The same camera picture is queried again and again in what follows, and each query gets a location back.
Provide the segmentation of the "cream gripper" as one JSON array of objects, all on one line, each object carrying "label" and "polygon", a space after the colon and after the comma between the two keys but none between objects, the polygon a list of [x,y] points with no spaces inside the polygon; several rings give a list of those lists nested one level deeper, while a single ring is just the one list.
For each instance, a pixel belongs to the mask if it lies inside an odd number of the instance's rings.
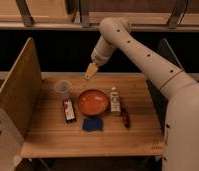
[{"label": "cream gripper", "polygon": [[97,73],[98,67],[108,62],[115,50],[116,47],[108,43],[104,37],[101,36],[92,51],[91,60],[93,63],[88,65],[85,72],[85,79],[90,80]]}]

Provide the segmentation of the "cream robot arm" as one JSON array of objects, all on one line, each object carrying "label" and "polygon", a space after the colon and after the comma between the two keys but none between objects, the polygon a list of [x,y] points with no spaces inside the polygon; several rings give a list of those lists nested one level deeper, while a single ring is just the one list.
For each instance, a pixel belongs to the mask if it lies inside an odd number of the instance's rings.
[{"label": "cream robot arm", "polygon": [[121,50],[168,99],[162,171],[199,171],[199,82],[135,40],[126,19],[105,18],[99,31],[85,78]]}]

